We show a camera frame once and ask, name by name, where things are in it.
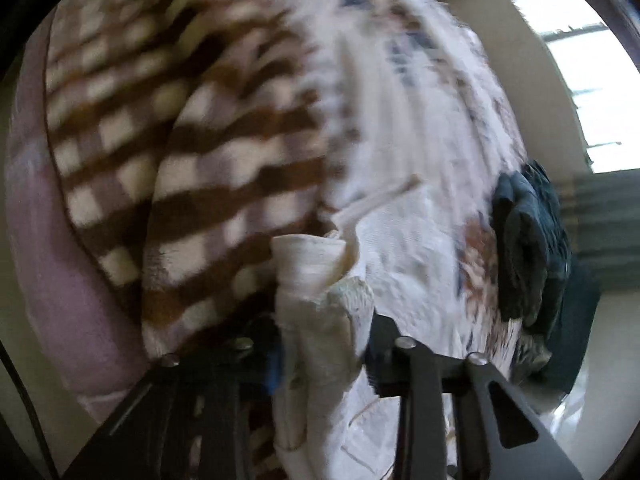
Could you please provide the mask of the white pants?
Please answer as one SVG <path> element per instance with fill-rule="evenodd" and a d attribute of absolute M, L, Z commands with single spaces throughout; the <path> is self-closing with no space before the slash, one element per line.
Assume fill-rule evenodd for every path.
<path fill-rule="evenodd" d="M 433 185 L 410 180 L 334 214 L 323 236 L 271 243 L 283 379 L 274 447 L 292 479 L 385 479 L 399 404 L 379 398 L 363 359 L 372 318 L 445 356 L 469 324 L 458 289 L 454 229 Z"/>

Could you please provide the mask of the window with white frame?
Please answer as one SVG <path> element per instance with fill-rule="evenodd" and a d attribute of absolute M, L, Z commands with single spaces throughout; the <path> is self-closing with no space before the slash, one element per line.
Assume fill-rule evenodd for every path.
<path fill-rule="evenodd" d="M 586 0 L 511 0 L 570 92 L 596 174 L 639 167 L 639 72 Z"/>

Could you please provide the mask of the floral bed blanket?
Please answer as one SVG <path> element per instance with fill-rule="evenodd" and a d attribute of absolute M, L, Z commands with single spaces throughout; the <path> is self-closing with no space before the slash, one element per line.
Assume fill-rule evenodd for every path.
<path fill-rule="evenodd" d="M 526 151 L 480 38 L 437 0 L 62 0 L 44 125 L 82 296 L 112 325 L 61 361 L 86 396 L 272 279 L 271 241 L 417 178 L 446 220 L 460 351 L 513 368 L 489 200 Z"/>

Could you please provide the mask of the right teal curtain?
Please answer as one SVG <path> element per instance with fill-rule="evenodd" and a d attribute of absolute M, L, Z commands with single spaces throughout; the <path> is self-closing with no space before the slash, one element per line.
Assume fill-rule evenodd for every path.
<path fill-rule="evenodd" d="M 559 186 L 574 253 L 608 292 L 639 288 L 639 171 L 585 174 Z"/>

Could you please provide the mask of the dark teal blanket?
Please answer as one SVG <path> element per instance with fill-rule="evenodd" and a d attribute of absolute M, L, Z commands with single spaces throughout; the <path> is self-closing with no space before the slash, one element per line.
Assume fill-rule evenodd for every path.
<path fill-rule="evenodd" d="M 569 394 L 584 362 L 594 316 L 601 299 L 598 281 L 585 263 L 573 258 L 558 319 L 544 344 L 550 360 L 527 379 Z"/>

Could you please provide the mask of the folded blue jeans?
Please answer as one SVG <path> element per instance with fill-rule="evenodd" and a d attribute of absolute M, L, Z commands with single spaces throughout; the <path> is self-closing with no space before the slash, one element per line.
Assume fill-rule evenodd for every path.
<path fill-rule="evenodd" d="M 570 268 L 570 241 L 558 194 L 536 160 L 498 177 L 491 203 L 498 252 L 498 307 L 505 321 L 547 338 L 559 317 Z"/>

